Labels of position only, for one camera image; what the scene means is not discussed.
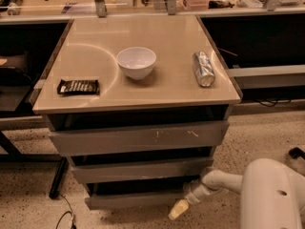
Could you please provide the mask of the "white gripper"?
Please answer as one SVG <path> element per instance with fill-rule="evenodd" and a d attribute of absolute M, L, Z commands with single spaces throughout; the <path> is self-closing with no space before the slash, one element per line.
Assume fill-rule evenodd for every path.
<path fill-rule="evenodd" d="M 197 181 L 185 184 L 183 187 L 184 199 L 175 203 L 169 213 L 169 219 L 175 220 L 189 209 L 189 204 L 195 205 L 206 196 L 206 187 Z"/>

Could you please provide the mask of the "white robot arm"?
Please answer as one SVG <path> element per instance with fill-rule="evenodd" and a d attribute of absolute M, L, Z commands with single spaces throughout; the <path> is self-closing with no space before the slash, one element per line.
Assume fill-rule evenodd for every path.
<path fill-rule="evenodd" d="M 241 175 L 205 168 L 199 179 L 185 185 L 183 198 L 173 206 L 169 219 L 225 190 L 240 195 L 241 229 L 302 229 L 305 176 L 268 158 L 251 162 Z"/>

